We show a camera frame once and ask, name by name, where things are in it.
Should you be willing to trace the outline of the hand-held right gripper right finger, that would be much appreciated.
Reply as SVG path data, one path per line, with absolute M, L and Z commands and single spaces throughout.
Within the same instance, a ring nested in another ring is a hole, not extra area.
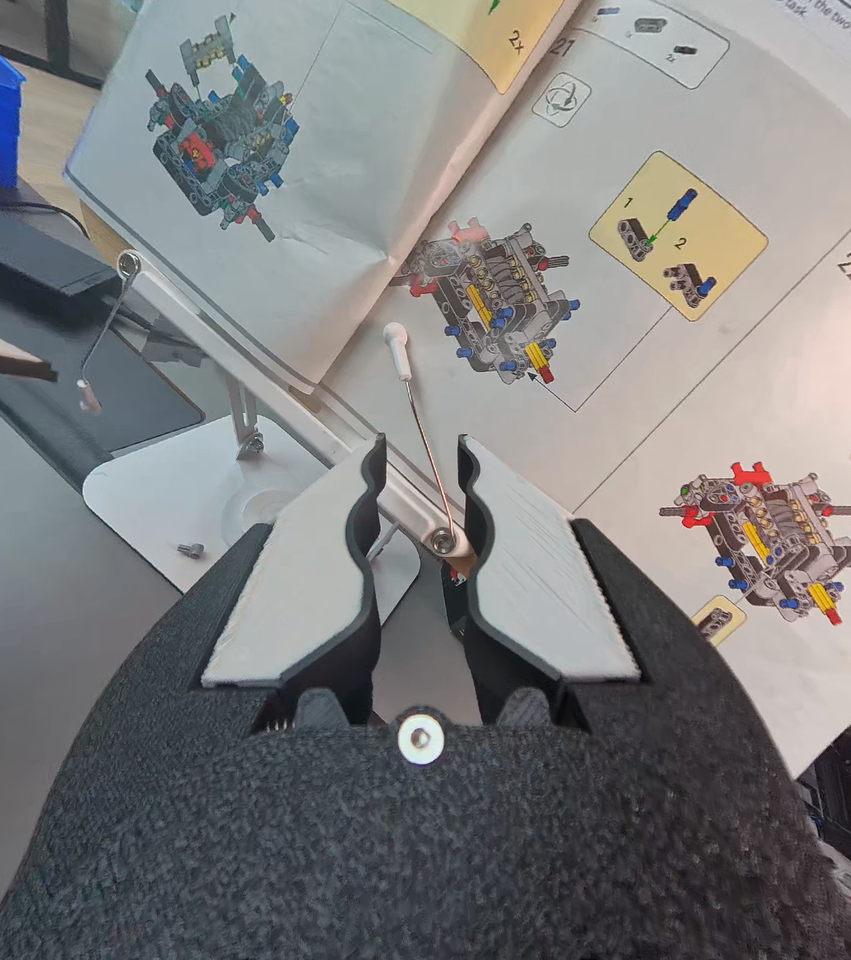
M 476 555 L 463 646 L 482 722 L 518 690 L 539 691 L 557 718 L 570 687 L 639 681 L 573 515 L 470 435 L 457 462 Z

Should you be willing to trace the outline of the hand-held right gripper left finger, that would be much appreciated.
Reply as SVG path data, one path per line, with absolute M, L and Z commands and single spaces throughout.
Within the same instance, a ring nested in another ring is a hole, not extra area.
M 347 722 L 373 712 L 382 626 L 368 553 L 381 532 L 386 441 L 360 443 L 283 507 L 203 667 L 201 686 L 296 703 L 329 690 Z

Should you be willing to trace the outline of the white book stand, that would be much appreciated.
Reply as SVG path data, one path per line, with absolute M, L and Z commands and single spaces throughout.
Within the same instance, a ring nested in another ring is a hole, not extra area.
M 255 360 L 197 302 L 139 254 L 131 287 L 221 372 L 228 415 L 141 444 L 96 467 L 83 500 L 180 591 L 190 589 L 256 523 L 346 460 L 378 428 L 329 390 L 295 390 Z M 178 553 L 202 544 L 204 555 Z

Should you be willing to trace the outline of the brick building instruction booklet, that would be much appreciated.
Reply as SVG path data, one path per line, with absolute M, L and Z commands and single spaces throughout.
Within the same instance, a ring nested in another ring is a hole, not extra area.
M 459 545 L 467 434 L 851 725 L 851 63 L 769 2 L 146 2 L 64 176 Z

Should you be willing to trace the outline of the black flat device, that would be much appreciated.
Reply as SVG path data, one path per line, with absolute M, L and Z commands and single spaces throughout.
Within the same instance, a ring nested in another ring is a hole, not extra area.
M 0 359 L 0 416 L 73 487 L 118 450 L 203 422 L 204 413 L 111 327 L 120 294 L 115 268 L 0 212 L 0 340 L 55 375 L 12 373 Z M 102 410 L 82 409 L 84 377 Z

